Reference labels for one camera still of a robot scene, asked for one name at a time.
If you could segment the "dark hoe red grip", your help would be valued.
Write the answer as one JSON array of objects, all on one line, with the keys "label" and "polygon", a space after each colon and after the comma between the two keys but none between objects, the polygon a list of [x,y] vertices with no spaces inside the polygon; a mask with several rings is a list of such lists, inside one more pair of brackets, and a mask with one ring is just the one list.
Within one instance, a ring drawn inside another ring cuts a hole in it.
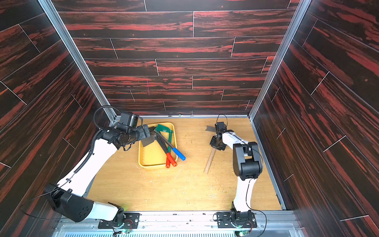
[{"label": "dark hoe red grip", "polygon": [[146,146],[148,146],[148,145],[154,143],[155,139],[156,139],[156,138],[155,138],[155,135],[151,135],[150,137],[147,137],[147,138],[145,138],[145,139],[142,139],[142,140],[141,140],[142,146],[143,146],[143,147],[146,147]]}]

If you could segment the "wooden handle hoe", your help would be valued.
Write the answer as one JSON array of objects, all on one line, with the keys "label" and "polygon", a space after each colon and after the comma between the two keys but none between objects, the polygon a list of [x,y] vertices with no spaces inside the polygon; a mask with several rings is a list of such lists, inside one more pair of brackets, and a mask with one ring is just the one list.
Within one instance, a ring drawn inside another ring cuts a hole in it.
[{"label": "wooden handle hoe", "polygon": [[210,131],[210,132],[214,132],[215,135],[212,137],[211,141],[210,141],[210,145],[212,147],[212,150],[211,150],[211,154],[209,156],[209,159],[207,161],[207,165],[204,169],[204,173],[208,174],[209,170],[210,170],[210,167],[211,167],[211,164],[212,164],[212,161],[213,161],[213,158],[215,156],[215,153],[216,153],[216,150],[217,150],[217,130],[216,130],[216,127],[211,127],[211,126],[207,126],[206,128],[206,131]]}]

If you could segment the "green hoe red grip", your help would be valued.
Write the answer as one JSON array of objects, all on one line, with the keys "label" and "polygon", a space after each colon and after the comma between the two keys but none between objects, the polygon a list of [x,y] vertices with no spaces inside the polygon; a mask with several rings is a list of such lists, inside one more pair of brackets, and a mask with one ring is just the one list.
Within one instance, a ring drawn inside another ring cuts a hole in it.
[{"label": "green hoe red grip", "polygon": [[[158,125],[157,125],[156,130],[157,130],[159,133],[161,133],[161,132],[167,132],[167,133],[169,134],[169,139],[168,139],[168,141],[171,142],[171,140],[172,140],[172,134],[173,134],[173,131],[172,131],[172,130],[170,130],[168,127],[163,126],[163,125],[161,125],[161,124],[158,124]],[[168,151],[171,153],[171,148],[168,147],[167,145],[166,145],[166,147],[168,148]]]}]

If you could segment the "yellow plastic storage tray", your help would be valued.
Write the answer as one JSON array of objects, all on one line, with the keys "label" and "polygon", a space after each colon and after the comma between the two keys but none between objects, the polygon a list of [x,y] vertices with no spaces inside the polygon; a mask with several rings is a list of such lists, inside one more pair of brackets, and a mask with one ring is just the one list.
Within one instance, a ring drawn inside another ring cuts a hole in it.
[{"label": "yellow plastic storage tray", "polygon": [[[171,144],[177,148],[177,140],[175,134],[174,124],[170,122],[160,122],[160,123],[150,123],[148,127],[153,127],[157,125],[163,125],[168,127],[173,131],[171,136]],[[162,150],[161,146],[157,141],[154,141],[150,145],[144,147],[139,141],[139,153],[138,153],[138,164],[144,169],[159,169],[166,168],[166,154]]]}]

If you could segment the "black hoe red grip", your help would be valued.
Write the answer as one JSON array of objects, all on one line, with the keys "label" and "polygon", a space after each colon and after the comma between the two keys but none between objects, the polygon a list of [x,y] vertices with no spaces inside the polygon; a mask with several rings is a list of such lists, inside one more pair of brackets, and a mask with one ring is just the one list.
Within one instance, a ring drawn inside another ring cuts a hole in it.
[{"label": "black hoe red grip", "polygon": [[171,153],[168,151],[168,148],[166,147],[165,143],[163,141],[161,141],[161,139],[159,137],[156,137],[156,141],[159,143],[160,147],[162,148],[162,150],[166,154],[166,168],[170,168],[171,165],[176,167],[177,163],[176,163],[175,159],[172,157]]}]

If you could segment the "steel hoe blue grip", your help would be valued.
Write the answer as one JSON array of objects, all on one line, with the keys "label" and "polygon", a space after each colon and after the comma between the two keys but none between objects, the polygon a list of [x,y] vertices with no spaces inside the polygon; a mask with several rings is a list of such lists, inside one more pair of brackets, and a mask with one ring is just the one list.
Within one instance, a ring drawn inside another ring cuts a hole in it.
[{"label": "steel hoe blue grip", "polygon": [[181,160],[185,161],[186,160],[186,157],[175,147],[173,146],[163,135],[161,135],[157,130],[156,130],[156,127],[155,126],[152,126],[150,128],[151,130],[151,133],[154,133],[157,137],[158,137],[158,140],[160,140],[161,142],[163,142],[165,145],[167,145],[168,147],[171,148],[171,150],[177,155],[177,157],[179,157]]}]

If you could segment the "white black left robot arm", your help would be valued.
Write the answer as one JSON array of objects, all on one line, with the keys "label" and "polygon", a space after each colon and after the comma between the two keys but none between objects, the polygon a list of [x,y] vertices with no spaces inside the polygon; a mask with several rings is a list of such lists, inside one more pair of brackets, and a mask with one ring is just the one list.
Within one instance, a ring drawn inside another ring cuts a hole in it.
[{"label": "white black left robot arm", "polygon": [[80,162],[57,184],[48,184],[46,198],[52,210],[74,222],[86,219],[108,221],[112,228],[127,222],[124,209],[116,204],[95,202],[84,197],[93,178],[105,162],[119,149],[150,137],[146,124],[139,116],[123,112],[118,123],[100,128],[93,136],[90,149]]}]

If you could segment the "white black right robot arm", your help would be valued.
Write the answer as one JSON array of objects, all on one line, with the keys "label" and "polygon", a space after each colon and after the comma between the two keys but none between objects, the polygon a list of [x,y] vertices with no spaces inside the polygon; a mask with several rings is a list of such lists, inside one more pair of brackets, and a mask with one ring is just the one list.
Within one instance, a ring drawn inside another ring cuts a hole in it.
[{"label": "white black right robot arm", "polygon": [[232,208],[229,214],[218,214],[219,227],[256,228],[256,218],[250,207],[250,200],[254,184],[263,171],[258,144],[240,138],[234,131],[228,130],[224,122],[217,122],[214,127],[208,126],[206,131],[214,132],[215,135],[210,141],[212,152],[204,172],[209,172],[215,151],[223,151],[230,147],[233,151],[233,170],[237,177]]}]

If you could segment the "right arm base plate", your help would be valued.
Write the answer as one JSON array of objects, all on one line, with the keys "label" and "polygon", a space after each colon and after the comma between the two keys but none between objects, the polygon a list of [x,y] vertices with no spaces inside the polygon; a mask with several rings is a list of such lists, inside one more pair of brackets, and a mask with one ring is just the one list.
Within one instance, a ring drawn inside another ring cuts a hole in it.
[{"label": "right arm base plate", "polygon": [[217,222],[218,228],[257,228],[255,215],[252,211],[247,212],[216,212],[213,221]]}]

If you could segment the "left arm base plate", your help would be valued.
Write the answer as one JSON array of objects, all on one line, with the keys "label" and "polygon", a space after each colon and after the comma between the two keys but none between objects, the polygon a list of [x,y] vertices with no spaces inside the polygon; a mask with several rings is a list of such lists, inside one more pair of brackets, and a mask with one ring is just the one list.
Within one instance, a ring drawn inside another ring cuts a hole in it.
[{"label": "left arm base plate", "polygon": [[98,229],[137,229],[140,221],[140,216],[141,214],[137,212],[124,212],[123,214],[118,214],[112,221],[100,220]]}]

